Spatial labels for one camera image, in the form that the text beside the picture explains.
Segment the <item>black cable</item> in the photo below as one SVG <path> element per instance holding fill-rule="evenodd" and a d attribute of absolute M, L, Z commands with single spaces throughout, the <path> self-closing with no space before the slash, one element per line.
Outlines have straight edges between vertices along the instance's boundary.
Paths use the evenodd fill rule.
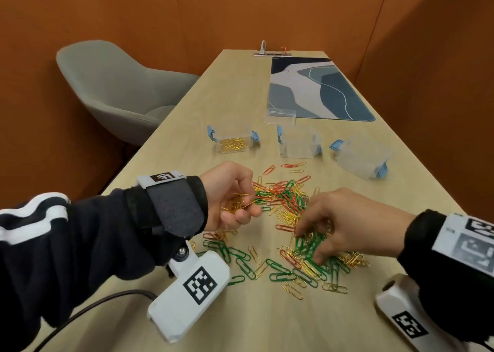
<path fill-rule="evenodd" d="M 491 346 L 488 346 L 485 342 L 482 342 L 482 343 L 479 343 L 482 347 L 485 347 L 486 349 L 494 352 L 494 348 L 492 348 Z"/>
<path fill-rule="evenodd" d="M 104 302 L 106 302 L 108 300 L 115 299 L 115 298 L 120 297 L 120 296 L 134 295 L 134 294 L 144 295 L 145 297 L 147 297 L 148 299 L 150 299 L 152 301 L 154 301 L 157 298 L 157 296 L 154 293 L 152 293 L 151 291 L 145 291 L 145 290 L 128 290 L 128 291 L 117 292 L 117 293 L 115 293 L 113 295 L 106 296 L 103 299 L 99 299 L 98 301 L 92 303 L 91 305 L 86 306 L 84 309 L 81 309 L 79 312 L 77 312 L 76 314 L 74 314 L 72 317 L 70 317 L 68 320 L 66 320 L 63 324 L 61 324 L 55 330 L 53 330 L 50 333 L 50 335 L 48 335 L 40 343 L 40 345 L 38 345 L 36 347 L 36 349 L 34 349 L 33 352 L 40 352 L 41 348 L 43 348 L 46 345 L 46 343 L 48 343 L 50 340 L 52 340 L 52 338 L 55 335 L 57 335 L 60 331 L 62 331 L 65 326 L 67 326 L 68 324 L 70 324 L 73 320 L 75 320 L 75 319 L 79 318 L 80 316 L 82 316 L 87 311 L 93 309 L 95 306 L 98 306 L 98 305 L 103 304 Z"/>

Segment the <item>table surface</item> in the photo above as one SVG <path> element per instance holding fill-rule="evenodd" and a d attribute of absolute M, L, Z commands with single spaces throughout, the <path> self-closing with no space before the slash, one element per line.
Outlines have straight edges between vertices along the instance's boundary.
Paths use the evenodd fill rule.
<path fill-rule="evenodd" d="M 314 127 L 323 141 L 323 154 L 307 160 L 303 174 L 290 174 L 282 163 L 293 160 L 279 155 L 276 126 L 264 123 L 271 59 L 253 57 L 251 50 L 224 50 L 170 113 L 145 145 L 110 184 L 114 188 L 135 184 L 138 175 L 178 170 L 199 175 L 225 160 L 251 168 L 254 180 L 269 166 L 276 169 L 263 182 L 310 175 L 303 191 L 315 187 L 330 191 L 349 187 L 375 200 L 411 213 L 426 208 L 443 213 L 462 212 L 458 204 L 366 102 L 375 122 L 297 118 L 297 125 Z M 294 56 L 326 57 L 323 52 L 293 51 Z M 207 125 L 224 119 L 250 124 L 260 137 L 260 147 L 221 155 L 207 137 Z M 329 145 L 336 139 L 370 135 L 392 150 L 389 173 L 381 180 L 364 180 L 340 168 Z M 281 259 L 276 248 L 289 243 L 290 234 L 275 229 L 275 215 L 264 214 L 244 226 L 229 245 L 247 250 L 253 245 L 261 259 Z M 196 251 L 203 250 L 195 238 Z M 264 274 L 259 280 L 227 287 L 179 343 L 168 346 L 146 317 L 149 301 L 126 296 L 100 305 L 69 325 L 51 340 L 48 351 L 410 351 L 374 307 L 374 296 L 387 278 L 403 272 L 391 258 L 366 256 L 369 268 L 340 276 L 347 295 L 308 287 L 300 289 L 303 300 L 285 292 Z M 232 275 L 241 274 L 233 262 Z M 147 289 L 157 294 L 170 285 L 164 268 L 156 268 L 139 280 L 110 278 L 83 306 L 103 296 L 127 289 Z M 32 350 L 51 329 L 43 323 Z"/>

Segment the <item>clear plastic container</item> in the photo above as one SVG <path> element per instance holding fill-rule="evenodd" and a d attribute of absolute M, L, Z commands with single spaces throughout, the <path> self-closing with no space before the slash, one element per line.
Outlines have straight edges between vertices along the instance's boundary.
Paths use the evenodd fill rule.
<path fill-rule="evenodd" d="M 384 176 L 380 176 L 380 170 L 386 167 L 385 163 L 392 155 L 390 149 L 369 137 L 354 137 L 339 142 L 335 155 L 339 166 L 365 179 Z"/>
<path fill-rule="evenodd" d="M 250 150 L 254 141 L 259 141 L 257 133 L 249 126 L 232 123 L 218 125 L 214 130 L 208 126 L 207 134 L 213 142 L 216 142 L 216 149 L 221 154 Z"/>
<path fill-rule="evenodd" d="M 287 158 L 314 158 L 321 154 L 321 137 L 312 127 L 278 126 L 280 154 Z"/>
<path fill-rule="evenodd" d="M 297 112 L 295 110 L 278 109 L 277 107 L 269 107 L 266 112 L 267 124 L 278 125 L 294 125 Z"/>

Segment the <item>gray chair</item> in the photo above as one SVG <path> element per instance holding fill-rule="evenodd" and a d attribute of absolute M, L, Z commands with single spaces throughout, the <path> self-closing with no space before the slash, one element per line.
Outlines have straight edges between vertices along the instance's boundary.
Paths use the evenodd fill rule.
<path fill-rule="evenodd" d="M 146 68 L 117 45 L 89 40 L 60 49 L 58 67 L 108 131 L 141 146 L 199 77 Z"/>

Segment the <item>black sticker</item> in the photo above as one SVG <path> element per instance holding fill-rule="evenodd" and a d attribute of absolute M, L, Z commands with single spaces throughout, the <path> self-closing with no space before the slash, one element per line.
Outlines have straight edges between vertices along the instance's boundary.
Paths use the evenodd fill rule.
<path fill-rule="evenodd" d="M 483 235 L 485 237 L 490 237 L 491 239 L 494 239 L 494 225 L 484 222 L 484 221 L 479 221 L 473 218 L 469 218 L 467 223 L 466 223 L 466 229 L 476 232 L 480 235 Z"/>
<path fill-rule="evenodd" d="M 405 332 L 405 334 L 410 338 L 418 338 L 420 336 L 424 336 L 429 334 L 424 327 L 417 322 L 415 318 L 411 316 L 407 311 L 401 312 L 397 315 L 391 317 L 394 319 L 396 324 L 400 327 L 401 330 Z"/>
<path fill-rule="evenodd" d="M 156 175 L 150 175 L 151 179 L 155 182 L 161 182 L 162 180 L 175 179 L 175 175 L 172 173 L 161 173 Z"/>
<path fill-rule="evenodd" d="M 494 244 L 461 233 L 452 256 L 475 268 L 492 273 L 494 270 Z"/>
<path fill-rule="evenodd" d="M 213 292 L 217 284 L 207 271 L 203 267 L 200 267 L 183 286 L 196 303 L 201 305 L 209 294 Z"/>

